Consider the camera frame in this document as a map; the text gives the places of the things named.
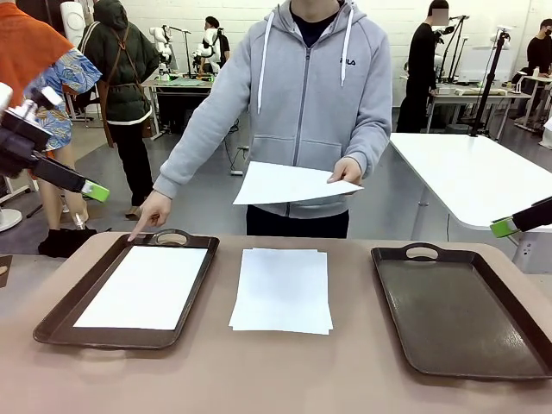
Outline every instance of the white paper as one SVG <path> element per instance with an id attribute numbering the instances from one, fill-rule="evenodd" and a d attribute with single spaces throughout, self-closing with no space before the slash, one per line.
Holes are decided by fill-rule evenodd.
<path id="1" fill-rule="evenodd" d="M 312 200 L 363 190 L 345 181 L 328 184 L 331 172 L 251 162 L 235 205 Z"/>
<path id="2" fill-rule="evenodd" d="M 244 250 L 234 330 L 328 335 L 327 254 L 312 250 Z"/>
<path id="3" fill-rule="evenodd" d="M 74 326 L 176 329 L 206 254 L 205 248 L 131 248 Z"/>

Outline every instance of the tray handle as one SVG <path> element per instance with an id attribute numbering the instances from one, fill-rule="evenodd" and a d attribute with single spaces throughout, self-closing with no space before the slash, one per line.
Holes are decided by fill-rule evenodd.
<path id="1" fill-rule="evenodd" d="M 412 250 L 413 248 L 428 248 L 429 250 L 433 250 L 437 253 L 437 259 L 433 259 L 432 257 L 428 256 L 416 256 L 416 257 L 409 257 L 408 252 Z M 439 261 L 442 259 L 442 257 L 445 255 L 446 251 L 442 248 L 439 248 L 435 244 L 430 243 L 412 243 L 408 246 L 404 246 L 403 248 L 399 249 L 401 254 L 403 255 L 403 260 L 411 260 L 411 261 Z"/>
<path id="2" fill-rule="evenodd" d="M 162 243 L 160 242 L 160 238 L 165 235 L 181 235 L 185 238 L 184 243 L 177 243 L 177 242 L 170 242 L 170 243 Z M 147 241 L 147 244 L 153 245 L 153 246 L 166 246 L 168 245 L 175 245 L 175 246 L 188 246 L 190 244 L 190 241 L 193 239 L 193 235 L 186 233 L 184 230 L 178 230 L 178 229 L 167 229 L 167 230 L 161 230 L 159 233 L 155 233 L 151 236 L 151 239 Z"/>

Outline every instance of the hoodie drawstring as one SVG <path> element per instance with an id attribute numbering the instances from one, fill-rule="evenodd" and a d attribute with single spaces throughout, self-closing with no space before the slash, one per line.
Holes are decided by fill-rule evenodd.
<path id="1" fill-rule="evenodd" d="M 347 52 L 348 43 L 351 39 L 351 28 L 353 27 L 354 9 L 351 8 L 351 12 L 348 14 L 347 32 L 345 32 L 345 43 L 343 43 L 343 55 L 342 55 L 342 87 L 345 84 L 345 76 L 347 73 Z"/>
<path id="2" fill-rule="evenodd" d="M 265 83 L 265 65 L 267 63 L 267 48 L 268 48 L 268 36 L 273 26 L 274 12 L 268 17 L 267 30 L 265 31 L 265 46 L 262 49 L 262 64 L 260 66 L 260 80 L 259 80 L 259 96 L 257 97 L 257 114 L 260 114 L 260 106 L 262 105 L 262 86 Z"/>

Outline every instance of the person in dark green jacket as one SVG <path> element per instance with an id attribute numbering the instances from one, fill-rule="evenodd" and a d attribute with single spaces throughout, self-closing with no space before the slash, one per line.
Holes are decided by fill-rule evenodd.
<path id="1" fill-rule="evenodd" d="M 103 74 L 99 87 L 104 99 L 103 115 L 132 191 L 132 207 L 126 216 L 136 219 L 138 208 L 153 189 L 142 141 L 143 123 L 151 116 L 152 108 L 140 84 L 158 68 L 160 55 L 152 42 L 129 22 L 119 0 L 97 2 L 94 20 L 86 28 L 79 49 Z"/>

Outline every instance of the neck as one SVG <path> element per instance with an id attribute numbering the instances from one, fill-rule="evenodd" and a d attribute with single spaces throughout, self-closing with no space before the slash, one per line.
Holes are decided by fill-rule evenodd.
<path id="1" fill-rule="evenodd" d="M 306 22 L 320 22 L 338 11 L 337 0 L 292 0 L 292 12 Z"/>

